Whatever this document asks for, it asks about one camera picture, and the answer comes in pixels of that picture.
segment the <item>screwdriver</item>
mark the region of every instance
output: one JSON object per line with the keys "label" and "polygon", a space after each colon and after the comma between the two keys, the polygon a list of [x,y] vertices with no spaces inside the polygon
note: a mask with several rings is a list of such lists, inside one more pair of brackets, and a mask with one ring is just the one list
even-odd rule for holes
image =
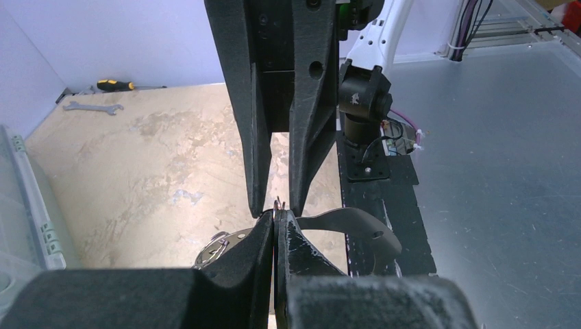
{"label": "screwdriver", "polygon": [[155,88],[167,88],[166,86],[135,86],[133,82],[121,82],[116,80],[99,80],[97,82],[97,88],[111,93],[113,91],[130,91],[135,89],[155,89]]}

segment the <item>marble surface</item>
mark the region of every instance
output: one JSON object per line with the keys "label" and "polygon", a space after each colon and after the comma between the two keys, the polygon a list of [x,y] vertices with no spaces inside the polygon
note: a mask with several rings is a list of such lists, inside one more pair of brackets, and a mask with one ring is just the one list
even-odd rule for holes
{"label": "marble surface", "polygon": [[[65,112],[70,101],[119,103],[103,112]],[[242,147],[222,84],[64,99],[26,140],[50,179],[88,268],[191,267],[218,231],[254,225]],[[272,140],[265,208],[288,199],[288,136]],[[315,177],[305,215],[341,207],[336,150]],[[343,235],[305,231],[347,271]]]}

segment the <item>metal sheet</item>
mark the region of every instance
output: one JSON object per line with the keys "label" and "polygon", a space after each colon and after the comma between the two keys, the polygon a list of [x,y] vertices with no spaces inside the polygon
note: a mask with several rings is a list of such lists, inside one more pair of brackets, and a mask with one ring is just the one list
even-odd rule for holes
{"label": "metal sheet", "polygon": [[539,42],[539,37],[534,34],[513,34],[511,36],[494,36],[491,38],[474,38],[470,42],[468,49],[464,52],[468,56],[472,49],[494,46],[522,45],[523,43]]}
{"label": "metal sheet", "polygon": [[[490,0],[482,2],[482,11],[478,19],[484,14],[484,10],[489,5]],[[493,2],[489,13],[486,15],[485,22],[516,21],[527,19],[530,15],[514,0],[496,0]]]}
{"label": "metal sheet", "polygon": [[395,65],[438,274],[487,328],[578,328],[581,60],[557,42]]}

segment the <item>bolt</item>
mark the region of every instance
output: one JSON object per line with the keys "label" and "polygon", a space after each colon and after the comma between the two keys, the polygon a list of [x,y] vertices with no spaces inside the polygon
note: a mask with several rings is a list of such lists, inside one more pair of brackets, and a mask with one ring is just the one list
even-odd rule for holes
{"label": "bolt", "polygon": [[269,22],[269,19],[265,14],[261,14],[260,17],[258,17],[258,20],[260,21],[261,25],[266,25]]}

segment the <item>purple cable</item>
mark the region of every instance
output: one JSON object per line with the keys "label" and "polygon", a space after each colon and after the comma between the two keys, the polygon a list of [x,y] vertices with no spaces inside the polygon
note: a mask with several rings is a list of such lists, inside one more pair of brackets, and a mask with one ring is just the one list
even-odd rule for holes
{"label": "purple cable", "polygon": [[398,110],[394,110],[391,109],[391,112],[395,115],[397,115],[398,117],[402,118],[403,120],[405,120],[409,125],[412,126],[412,128],[414,128],[414,131],[416,132],[416,144],[419,145],[419,142],[421,140],[421,134],[418,132],[419,128],[418,126],[415,124],[414,121],[412,121],[412,119],[410,119],[410,117],[408,117],[407,115],[405,115],[404,113],[401,113]]}
{"label": "purple cable", "polygon": [[[462,21],[460,22],[460,33],[458,34],[458,40],[456,40],[456,47],[466,47],[467,45],[463,45],[463,42],[466,41],[466,37],[468,36],[468,31],[470,29],[470,22],[472,22],[472,15],[474,14],[474,10],[476,9],[476,4],[478,0],[468,0],[466,7],[464,8],[464,13],[462,14]],[[458,54],[460,53],[460,49],[454,50],[454,59],[458,60]]]}

